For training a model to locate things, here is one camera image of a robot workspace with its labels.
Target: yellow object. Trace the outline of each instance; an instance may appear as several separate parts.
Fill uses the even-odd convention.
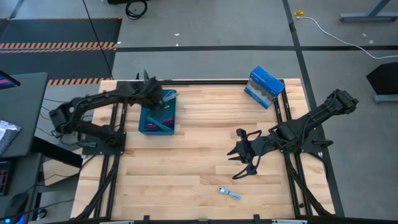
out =
[[[304,16],[304,12],[301,11],[300,9],[297,9],[297,10],[293,13],[293,15],[294,15],[294,16]]]

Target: computer monitor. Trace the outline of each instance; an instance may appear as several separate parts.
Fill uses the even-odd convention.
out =
[[[7,75],[4,71],[0,70],[0,90],[20,85],[21,83],[15,78],[12,78],[10,75]]]

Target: concrete floor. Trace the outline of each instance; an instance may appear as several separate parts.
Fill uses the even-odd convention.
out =
[[[0,16],[10,15],[17,1],[0,0]],[[137,21],[124,15],[123,7],[106,1],[86,0],[92,17],[123,18],[118,47],[175,47],[204,45],[287,45],[292,46],[282,1],[277,0],[152,0],[147,14]],[[289,0],[294,12],[302,0]],[[313,17],[327,31],[359,45],[398,45],[398,21],[341,23],[340,13],[365,12],[376,0],[306,0],[305,15]],[[383,12],[398,12],[391,1]],[[81,0],[25,0],[17,18],[86,17]],[[312,21],[295,21],[302,46],[341,45],[318,30]],[[396,51],[372,51],[376,56]],[[332,90],[347,90],[359,100],[349,116],[327,121],[323,128],[329,147],[341,201],[347,217],[398,220],[398,104],[373,103],[373,89],[366,75],[378,65],[397,62],[373,60],[360,51],[303,52],[315,99],[323,103]],[[294,51],[229,50],[188,52],[119,52],[114,62],[115,79],[134,78],[146,69],[160,79],[247,78],[260,65],[277,78],[302,78]],[[46,97],[68,100],[93,94],[98,85],[50,86]],[[55,107],[56,103],[45,102]],[[48,121],[39,126],[51,131]],[[49,137],[40,131],[37,135]],[[68,179],[46,193],[42,205],[73,198],[76,179]],[[72,205],[49,208],[41,223],[66,220]]]

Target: keyboard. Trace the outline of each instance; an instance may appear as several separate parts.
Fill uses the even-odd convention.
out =
[[[11,161],[0,160],[0,196],[7,195],[11,181]]]

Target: table leg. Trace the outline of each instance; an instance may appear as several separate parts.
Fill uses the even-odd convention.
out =
[[[385,102],[398,103],[398,94],[375,95],[374,96],[374,102],[376,104],[385,103]]]
[[[46,157],[77,168],[81,168],[81,164],[83,162],[80,155],[51,144],[38,137],[34,137],[33,139],[32,152],[39,152]]]
[[[363,21],[378,21],[380,19],[395,21],[398,18],[398,13],[380,12],[389,1],[390,0],[379,0],[369,12],[340,14],[340,21],[360,19]]]

